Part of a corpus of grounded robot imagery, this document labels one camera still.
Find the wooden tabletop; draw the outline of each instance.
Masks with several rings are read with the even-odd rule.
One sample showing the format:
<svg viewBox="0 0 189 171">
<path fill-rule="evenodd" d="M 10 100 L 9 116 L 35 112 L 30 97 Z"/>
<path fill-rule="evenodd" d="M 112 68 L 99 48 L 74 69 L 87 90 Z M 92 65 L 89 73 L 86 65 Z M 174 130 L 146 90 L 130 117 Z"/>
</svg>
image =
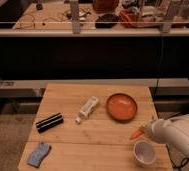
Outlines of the wooden tabletop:
<svg viewBox="0 0 189 171">
<path fill-rule="evenodd" d="M 126 93 L 137 102 L 138 112 L 132 121 L 118 123 L 107 114 L 105 103 L 114 93 Z M 100 105 L 88 120 L 77 125 L 75 119 L 78 112 L 91 96 L 98 97 Z M 64 123 L 39 134 L 35 123 L 58 112 L 62 113 Z M 156 144 L 148 139 L 156 150 L 155 165 L 142 168 L 133 162 L 134 141 L 130 141 L 129 137 L 152 116 L 157 117 L 148 87 L 49 84 L 32 125 L 19 170 L 170 171 L 172 167 L 165 145 Z M 40 168 L 35 169 L 27 164 L 27 158 L 39 141 L 50 144 L 52 150 Z"/>
<path fill-rule="evenodd" d="M 103 14 L 97 14 L 92 4 L 80 4 L 80 12 L 90 12 L 87 15 L 86 21 L 82 23 L 82 29 L 93 30 L 95 21 Z M 71 30 L 71 21 L 66 17 L 67 12 L 70 12 L 69 4 L 44 3 L 42 10 L 36 10 L 36 4 L 32 3 L 21 18 L 13 26 L 13 29 L 59 29 Z M 121 24 L 117 24 L 113 29 L 124 29 Z"/>
</svg>

